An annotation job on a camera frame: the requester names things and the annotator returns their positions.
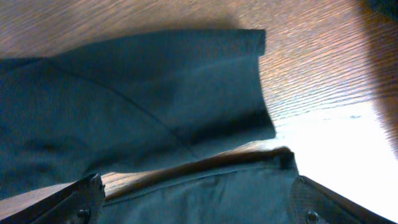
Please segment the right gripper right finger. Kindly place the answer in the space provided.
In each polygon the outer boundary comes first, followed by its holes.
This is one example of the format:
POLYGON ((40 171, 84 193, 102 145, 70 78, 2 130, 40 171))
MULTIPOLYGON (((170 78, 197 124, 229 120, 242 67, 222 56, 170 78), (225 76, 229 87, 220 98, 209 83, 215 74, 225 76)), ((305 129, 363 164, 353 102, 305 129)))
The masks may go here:
POLYGON ((292 184, 290 207, 295 223, 395 224, 302 175, 292 184))

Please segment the black leggings red waistband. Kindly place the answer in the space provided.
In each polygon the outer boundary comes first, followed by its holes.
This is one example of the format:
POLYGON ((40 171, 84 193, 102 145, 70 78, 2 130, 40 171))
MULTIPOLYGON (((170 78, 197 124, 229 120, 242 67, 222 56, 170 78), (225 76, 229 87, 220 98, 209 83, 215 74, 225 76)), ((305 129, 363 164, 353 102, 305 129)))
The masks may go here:
POLYGON ((275 129, 264 30, 169 30, 1 60, 1 198, 196 162, 106 203, 100 223, 292 223, 294 155, 203 160, 275 129))

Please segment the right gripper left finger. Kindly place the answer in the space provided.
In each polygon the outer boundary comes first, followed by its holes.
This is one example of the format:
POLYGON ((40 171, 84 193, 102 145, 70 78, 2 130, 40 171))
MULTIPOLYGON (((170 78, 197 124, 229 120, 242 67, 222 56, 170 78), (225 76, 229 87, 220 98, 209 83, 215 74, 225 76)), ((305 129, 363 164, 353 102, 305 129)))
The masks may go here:
POLYGON ((96 224, 104 198, 100 175, 91 174, 2 219, 1 224, 96 224))

